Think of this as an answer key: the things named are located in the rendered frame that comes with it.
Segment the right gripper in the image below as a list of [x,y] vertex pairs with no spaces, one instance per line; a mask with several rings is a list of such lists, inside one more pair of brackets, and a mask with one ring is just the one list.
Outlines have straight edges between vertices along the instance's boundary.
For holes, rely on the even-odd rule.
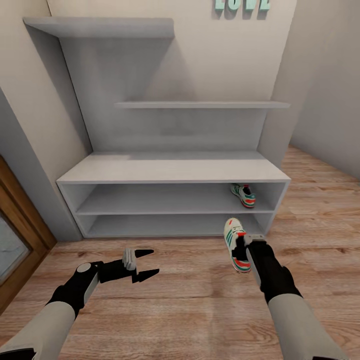
[[247,247],[235,247],[234,250],[231,251],[232,256],[238,260],[238,261],[247,261]]

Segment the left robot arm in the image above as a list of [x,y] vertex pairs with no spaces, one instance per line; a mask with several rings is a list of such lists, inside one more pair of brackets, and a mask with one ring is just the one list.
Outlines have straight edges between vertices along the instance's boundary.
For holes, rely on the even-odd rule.
[[15,336],[0,347],[0,360],[57,360],[65,340],[98,283],[132,276],[132,283],[156,275],[160,269],[137,274],[136,257],[153,249],[126,248],[122,259],[85,263],[65,285],[56,288],[49,302]]

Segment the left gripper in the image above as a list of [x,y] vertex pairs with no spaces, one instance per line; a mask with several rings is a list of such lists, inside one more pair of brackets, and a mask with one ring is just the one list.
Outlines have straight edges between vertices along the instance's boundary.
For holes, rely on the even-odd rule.
[[[134,251],[134,253],[137,258],[140,258],[140,257],[154,253],[154,250],[153,249],[137,249]],[[153,269],[153,270],[141,271],[137,274],[137,269],[128,270],[124,266],[122,259],[115,260],[112,262],[112,278],[113,278],[113,280],[132,276],[132,283],[137,283],[137,282],[145,281],[146,279],[156,275],[159,271],[160,271],[160,269]]]

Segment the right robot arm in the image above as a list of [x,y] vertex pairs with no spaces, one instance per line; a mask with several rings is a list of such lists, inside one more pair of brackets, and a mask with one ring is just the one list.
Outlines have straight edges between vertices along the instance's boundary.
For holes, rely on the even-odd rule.
[[232,256],[248,261],[264,293],[284,360],[350,360],[332,339],[295,287],[287,267],[275,258],[267,238],[244,234],[244,247]]

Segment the gym shoe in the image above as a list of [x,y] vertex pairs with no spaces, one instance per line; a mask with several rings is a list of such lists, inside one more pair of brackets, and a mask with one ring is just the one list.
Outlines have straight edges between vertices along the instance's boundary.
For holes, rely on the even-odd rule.
[[252,193],[249,185],[240,186],[237,183],[232,183],[230,190],[234,195],[240,197],[243,206],[246,208],[255,207],[256,196],[255,193]]
[[252,269],[249,261],[238,261],[236,257],[232,256],[232,251],[236,247],[245,246],[244,235],[246,234],[245,229],[237,218],[229,219],[224,226],[223,237],[228,248],[232,266],[236,271],[244,274],[248,274]]

